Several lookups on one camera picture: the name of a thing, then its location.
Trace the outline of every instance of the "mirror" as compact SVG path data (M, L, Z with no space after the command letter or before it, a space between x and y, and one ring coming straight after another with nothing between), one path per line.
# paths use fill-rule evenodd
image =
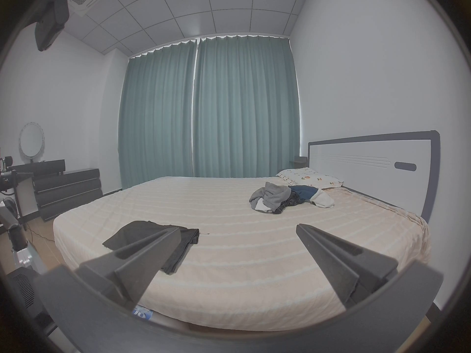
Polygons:
M26 124L20 132L20 152L32 159L44 147L44 133L38 123Z

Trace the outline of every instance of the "curtain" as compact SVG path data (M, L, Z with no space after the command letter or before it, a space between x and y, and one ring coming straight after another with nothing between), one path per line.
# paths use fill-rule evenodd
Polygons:
M268 177L299 155L299 100L288 39L200 42L193 107L197 177Z
M130 59L118 128L123 189L164 176L191 177L191 99L196 43Z

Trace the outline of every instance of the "floor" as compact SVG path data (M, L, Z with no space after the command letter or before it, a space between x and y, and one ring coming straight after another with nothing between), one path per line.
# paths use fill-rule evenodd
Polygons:
M41 218L34 219L27 224L27 232L25 232L28 240L39 253L48 269L52 269L59 264L64 264L64 259L54 243L54 232L52 230L53 220L44 222ZM3 271L8 274L15 269L13 255L11 254L11 243L6 233L0 235L0 265ZM430 322L424 318L415 331L409 336L403 345L397 350L397 353L403 353L407 348L424 332ZM206 332L212 328L199 327L195 330Z

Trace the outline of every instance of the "wall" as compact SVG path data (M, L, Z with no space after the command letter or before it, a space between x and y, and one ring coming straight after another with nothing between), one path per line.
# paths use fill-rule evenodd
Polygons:
M441 136L430 265L443 307L471 248L471 73L427 0L306 0L291 34L309 141L436 129Z
M44 151L35 161L65 159L66 170L107 166L104 155L98 160L99 150L90 150L90 142L100 143L108 151L107 144L114 145L117 152L117 117L115 127L107 119L103 121L115 130L116 139L106 134L98 138L101 117L106 115L102 109L111 108L113 117L119 109L124 75L122 67L114 70L112 64L116 59L123 62L123 57L127 64L127 57L118 50L104 56L66 32L48 50L40 52L34 40L34 25L22 30L0 70L1 156L12 156L15 165L28 162L20 156L18 137L21 128L34 121L45 136ZM114 110L110 102L113 98L117 104ZM104 185L109 184L107 168L100 168L100 172ZM36 211L31 180L22 182L18 192L23 214Z

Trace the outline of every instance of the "bed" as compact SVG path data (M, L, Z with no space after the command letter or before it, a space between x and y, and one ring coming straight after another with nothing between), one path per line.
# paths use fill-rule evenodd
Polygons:
M248 203L266 181L286 185L278 177L152 180L58 216L56 245L75 269L109 252L102 243L133 220L198 228L199 243L177 272L158 272L139 304L200 326L251 331L302 328L345 310L297 237L299 223L394 257L399 271L430 258L427 223L417 212L341 187L326 190L334 208L305 203L266 215Z

